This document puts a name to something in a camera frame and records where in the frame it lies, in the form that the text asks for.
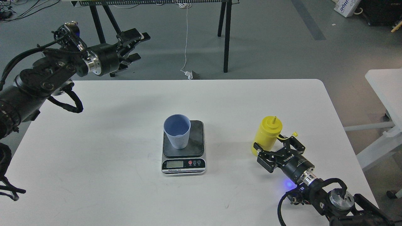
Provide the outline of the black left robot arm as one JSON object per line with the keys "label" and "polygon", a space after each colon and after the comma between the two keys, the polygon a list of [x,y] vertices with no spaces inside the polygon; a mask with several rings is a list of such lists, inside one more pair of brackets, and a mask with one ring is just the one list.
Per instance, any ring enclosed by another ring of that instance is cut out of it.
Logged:
{"label": "black left robot arm", "polygon": [[[88,47],[79,37],[77,23],[67,22],[53,32],[54,41],[27,50],[14,57],[5,67],[1,77],[1,138],[19,131],[22,122],[34,121],[42,104],[53,104],[73,113],[81,113],[83,105],[72,90],[71,77],[95,73],[102,76],[126,70],[140,59],[130,52],[149,34],[133,28],[117,33],[117,43],[101,43]],[[44,57],[35,61],[32,68],[22,70],[11,86],[3,88],[11,70],[24,58],[42,52]]]}

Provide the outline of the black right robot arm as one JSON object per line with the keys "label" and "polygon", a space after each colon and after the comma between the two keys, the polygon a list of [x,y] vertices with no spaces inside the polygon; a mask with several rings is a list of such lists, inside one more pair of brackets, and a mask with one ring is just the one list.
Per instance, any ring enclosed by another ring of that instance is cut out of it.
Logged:
{"label": "black right robot arm", "polygon": [[313,174],[314,165],[303,156],[305,146],[294,136],[278,140],[283,147],[275,152],[264,150],[253,143],[257,162],[269,173],[280,168],[296,188],[287,191],[280,199],[277,215],[280,225],[285,222],[281,213],[284,199],[293,205],[312,205],[325,216],[330,226],[393,226],[394,221],[361,194],[351,195],[347,185],[339,178],[323,180]]}

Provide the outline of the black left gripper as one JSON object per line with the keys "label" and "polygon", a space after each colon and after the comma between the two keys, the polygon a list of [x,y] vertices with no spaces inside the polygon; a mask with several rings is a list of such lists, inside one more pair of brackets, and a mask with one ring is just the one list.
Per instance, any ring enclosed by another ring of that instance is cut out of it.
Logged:
{"label": "black left gripper", "polygon": [[101,43],[91,47],[91,71],[98,76],[126,70],[133,62],[141,59],[138,53],[118,54],[118,51],[133,50],[141,42],[150,40],[147,32],[140,33],[136,28],[119,32],[115,44]]}

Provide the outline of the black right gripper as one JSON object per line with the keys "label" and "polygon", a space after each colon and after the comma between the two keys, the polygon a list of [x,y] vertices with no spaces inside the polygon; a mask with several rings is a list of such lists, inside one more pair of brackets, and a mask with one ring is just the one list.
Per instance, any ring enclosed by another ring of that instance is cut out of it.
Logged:
{"label": "black right gripper", "polygon": [[258,143],[253,143],[253,148],[257,151],[257,162],[269,173],[280,168],[292,182],[300,184],[303,173],[315,168],[310,161],[301,155],[305,151],[305,146],[293,135],[291,137],[278,135],[277,140],[283,143],[284,147],[293,147],[294,150],[280,154],[280,149],[266,151]]}

